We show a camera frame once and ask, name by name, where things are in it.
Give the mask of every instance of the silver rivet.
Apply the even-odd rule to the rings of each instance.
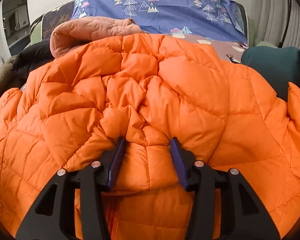
[[[63,176],[66,174],[66,170],[64,170],[64,169],[58,170],[57,174],[58,174],[58,176]]]
[[[91,166],[92,166],[93,168],[100,167],[100,165],[101,165],[101,162],[100,162],[100,161],[94,161],[93,163],[91,163]]]
[[[237,169],[235,169],[235,168],[232,168],[232,169],[230,170],[230,173],[231,173],[232,175],[238,175],[238,174],[239,174],[239,171],[238,171]]]
[[[204,162],[202,162],[202,161],[196,161],[196,162],[194,163],[194,165],[195,165],[196,167],[200,168],[200,167],[203,167],[203,166],[204,166]]]

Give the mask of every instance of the screw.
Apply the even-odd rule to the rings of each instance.
[[[94,161],[93,163],[91,163],[91,166],[92,166],[93,168],[100,167],[100,165],[101,165],[101,162],[100,162],[100,161]]]
[[[196,167],[200,168],[200,167],[203,167],[203,166],[204,166],[204,162],[202,162],[202,161],[196,161],[196,162],[194,163],[194,165],[195,165]]]
[[[232,168],[232,169],[230,170],[230,173],[231,173],[232,175],[238,175],[238,174],[239,174],[239,171],[238,171],[237,169],[235,169],[235,168]]]
[[[57,174],[58,174],[58,176],[63,176],[66,174],[66,170],[64,170],[64,169],[58,170]]]

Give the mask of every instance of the orange zipper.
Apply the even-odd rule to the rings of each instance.
[[[115,240],[118,226],[118,197],[104,197],[105,216],[111,240]]]

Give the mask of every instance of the blue sheet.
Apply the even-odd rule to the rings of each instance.
[[[132,18],[149,33],[196,34],[216,41],[247,39],[236,21],[233,0],[76,0],[72,19]]]

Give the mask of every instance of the orange puffer jacket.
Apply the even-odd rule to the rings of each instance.
[[[184,239],[193,195],[178,185],[172,137],[215,169],[238,168],[281,236],[300,216],[299,88],[290,84],[286,103],[257,72],[219,60],[209,45],[135,34],[77,48],[31,72],[26,91],[0,99],[0,220],[8,231],[15,235],[57,170],[82,169],[120,136],[126,155],[104,197],[113,240]]]

